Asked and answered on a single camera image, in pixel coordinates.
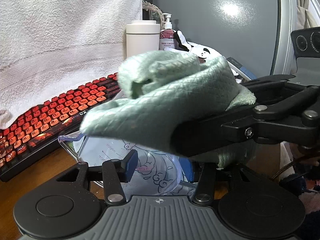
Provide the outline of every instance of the white thermos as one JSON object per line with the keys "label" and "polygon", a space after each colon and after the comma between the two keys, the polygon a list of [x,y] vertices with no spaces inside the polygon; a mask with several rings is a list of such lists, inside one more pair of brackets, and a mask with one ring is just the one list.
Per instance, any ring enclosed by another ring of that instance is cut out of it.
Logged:
{"label": "white thermos", "polygon": [[135,20],[126,26],[127,57],[159,50],[160,24],[156,21]]}

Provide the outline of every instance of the soap dispenser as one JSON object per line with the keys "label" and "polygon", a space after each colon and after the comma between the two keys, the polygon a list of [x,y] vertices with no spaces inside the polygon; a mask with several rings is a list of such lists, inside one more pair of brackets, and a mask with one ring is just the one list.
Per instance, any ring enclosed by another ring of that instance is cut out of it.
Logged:
{"label": "soap dispenser", "polygon": [[164,24],[164,29],[160,31],[159,39],[159,50],[164,50],[164,48],[175,48],[173,34],[175,31],[172,29],[172,23],[170,22],[171,14],[163,13],[166,17]]}

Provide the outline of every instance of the white towel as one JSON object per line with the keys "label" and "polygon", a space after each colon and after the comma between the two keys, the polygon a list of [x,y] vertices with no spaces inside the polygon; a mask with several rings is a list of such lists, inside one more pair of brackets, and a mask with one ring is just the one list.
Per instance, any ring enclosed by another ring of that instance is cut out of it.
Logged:
{"label": "white towel", "polygon": [[31,107],[114,73],[142,0],[0,0],[0,129]]}

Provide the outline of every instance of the green towel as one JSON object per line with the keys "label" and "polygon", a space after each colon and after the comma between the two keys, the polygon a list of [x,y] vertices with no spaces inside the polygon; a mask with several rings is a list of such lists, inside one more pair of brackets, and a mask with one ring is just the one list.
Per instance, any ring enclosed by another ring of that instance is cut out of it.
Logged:
{"label": "green towel", "polygon": [[[236,83],[224,57],[200,64],[193,54],[147,52],[123,62],[118,83],[127,98],[90,110],[81,132],[124,139],[172,154],[177,153],[170,148],[170,137],[178,124],[256,101],[247,88]],[[193,159],[216,162],[223,168],[233,161],[245,161],[253,150],[254,143],[249,141]]]}

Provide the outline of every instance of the desk surface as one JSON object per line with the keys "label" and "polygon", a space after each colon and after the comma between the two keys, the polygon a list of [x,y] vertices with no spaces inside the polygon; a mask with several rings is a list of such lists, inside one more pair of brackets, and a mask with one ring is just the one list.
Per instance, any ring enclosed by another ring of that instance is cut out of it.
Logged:
{"label": "desk surface", "polygon": [[[257,172],[274,174],[278,170],[279,155],[274,161],[270,161],[270,148],[264,154],[259,155],[249,165],[250,168]],[[266,172],[266,160],[268,166],[271,167],[269,172]],[[0,240],[16,240],[20,238],[20,232],[13,219],[13,207],[17,200],[25,193],[31,191],[50,178],[71,167],[76,161],[63,149],[59,148],[37,163],[33,164],[9,182],[0,182]],[[95,183],[91,184],[91,192],[98,198],[103,199],[103,189]],[[215,199],[220,199],[227,193],[225,184],[218,184],[215,191]]]}

